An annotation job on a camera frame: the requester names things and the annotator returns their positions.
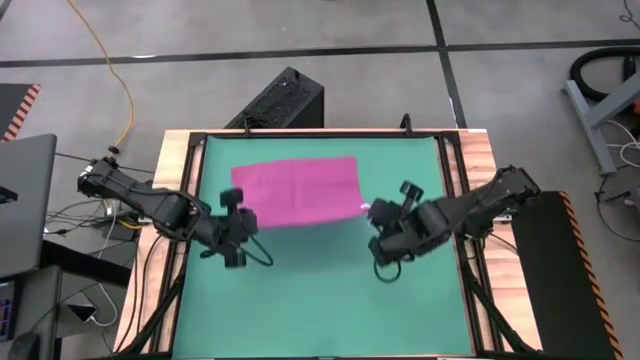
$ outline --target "green surface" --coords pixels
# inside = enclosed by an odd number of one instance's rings
[[[200,197],[223,213],[219,192],[231,168],[288,158],[353,155],[365,201],[402,200],[404,180],[424,198],[443,194],[433,139],[218,139],[210,137]],[[378,281],[366,218],[263,230],[258,240],[272,268],[249,261],[225,270],[223,259],[200,259],[192,243],[173,356],[301,357],[470,354],[451,242],[406,264],[400,280]],[[395,267],[383,270],[392,276]]]

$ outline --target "white cable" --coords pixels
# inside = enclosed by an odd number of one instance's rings
[[[607,123],[611,124],[611,125],[615,125],[617,127],[619,127],[620,129],[622,129],[631,139],[631,142],[626,143],[626,144],[607,144],[608,147],[613,147],[613,148],[620,148],[620,159],[627,165],[629,166],[633,166],[635,168],[640,168],[640,164],[636,164],[632,161],[629,161],[626,157],[624,157],[624,151],[629,148],[630,146],[634,146],[632,147],[632,149],[636,149],[640,151],[640,143],[636,140],[636,138],[633,136],[633,134],[631,133],[631,131],[629,131],[629,129],[627,129],[624,125],[620,124],[617,121],[613,121],[613,120],[608,120]]]
[[[113,232],[113,228],[116,226],[116,220],[117,220],[117,217],[118,217],[118,208],[116,207],[116,202],[115,201],[111,202],[111,212],[113,213],[113,221],[111,222],[111,227],[109,228],[109,232],[107,233],[107,236],[104,239],[104,244],[102,245],[102,250],[100,250],[100,252],[98,253],[98,259],[102,259],[102,254],[104,253],[104,249],[107,248],[107,245],[109,244],[109,239],[111,238],[111,233]],[[118,320],[118,308],[116,307],[116,304],[113,303],[113,300],[111,300],[111,296],[109,296],[109,293],[107,293],[107,290],[104,289],[104,286],[102,286],[102,284],[98,284],[98,286],[102,290],[102,293],[104,294],[104,296],[107,297],[107,300],[109,300],[109,303],[111,304],[111,307],[113,308],[114,316],[113,316],[113,320],[109,321],[106,324],[103,324],[103,323],[99,322],[93,316],[91,316],[90,319],[93,320],[93,322],[96,325],[100,326],[100,327],[109,327],[109,326],[115,324],[115,322]]]

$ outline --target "pink cloth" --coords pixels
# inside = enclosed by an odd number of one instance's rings
[[[366,212],[354,157],[240,166],[231,169],[231,181],[262,228],[322,224]]]

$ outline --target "gray floor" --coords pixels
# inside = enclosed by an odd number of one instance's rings
[[[640,14],[640,6],[630,0]],[[622,23],[621,1],[436,0],[449,44],[638,38]],[[78,0],[112,56],[143,56],[379,45],[433,45],[422,0]],[[64,1],[14,0],[0,22],[0,60],[99,57],[82,23]],[[574,203],[595,271],[627,358],[640,357],[640,244],[611,235],[597,218],[597,164],[568,99],[559,90],[581,49],[451,53],[469,127],[489,130],[499,165],[524,166],[545,189],[567,191]],[[224,60],[118,65],[136,104],[136,124],[121,162],[154,170],[163,131],[224,126],[284,67],[326,87],[327,127],[396,127],[409,112],[415,126],[455,127],[437,53]],[[619,83],[620,63],[586,69],[603,90]],[[53,132],[58,150],[104,154],[127,122],[127,104],[105,66],[0,69],[0,82],[39,83],[42,91],[20,137]],[[627,142],[611,129],[612,142]],[[75,177],[83,163],[57,158],[50,208],[82,199]],[[634,182],[626,169],[612,191]],[[138,174],[141,180],[148,176]],[[93,208],[79,209],[90,213]],[[607,206],[611,225],[640,238],[637,212]],[[98,249],[99,234],[52,238],[81,251]],[[132,249],[107,254],[126,261]],[[65,279],[65,291],[82,286]],[[97,289],[88,296],[111,310]],[[109,288],[121,305],[124,291]],[[65,339],[63,359],[104,355],[96,328]],[[112,342],[115,328],[109,329]]]

